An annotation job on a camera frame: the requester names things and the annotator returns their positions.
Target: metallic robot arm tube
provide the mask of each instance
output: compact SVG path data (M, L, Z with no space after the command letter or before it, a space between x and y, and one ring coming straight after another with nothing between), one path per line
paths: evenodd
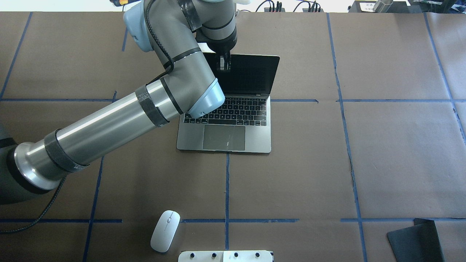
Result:
M148 2L138 8L146 11ZM69 173L179 114L201 116L223 103L223 94L217 94L222 97L217 100L206 96L218 84L193 32L203 34L220 56L229 56L236 42L233 2L157 0L148 14L155 35L175 63L173 71L37 143L16 146L0 125L0 204L46 193ZM138 42L138 35L129 31ZM168 69L167 57L147 33L151 49Z

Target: open laptop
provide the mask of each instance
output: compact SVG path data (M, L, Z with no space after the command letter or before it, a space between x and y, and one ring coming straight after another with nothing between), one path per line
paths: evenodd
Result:
M270 153L270 91L280 58L231 55L231 70L218 72L214 53L204 53L225 103L200 118L181 115L177 148L181 150Z

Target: keyboard key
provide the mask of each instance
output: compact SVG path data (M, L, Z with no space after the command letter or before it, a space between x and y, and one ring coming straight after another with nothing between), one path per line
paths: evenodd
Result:
M264 116L254 116L254 120L265 121Z
M209 119L209 124L236 124L236 120Z

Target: white mouse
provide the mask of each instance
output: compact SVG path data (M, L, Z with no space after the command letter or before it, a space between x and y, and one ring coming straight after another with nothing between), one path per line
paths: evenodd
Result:
M167 252L178 228L180 216L175 211L167 210L161 216L152 233L151 247L158 252Z

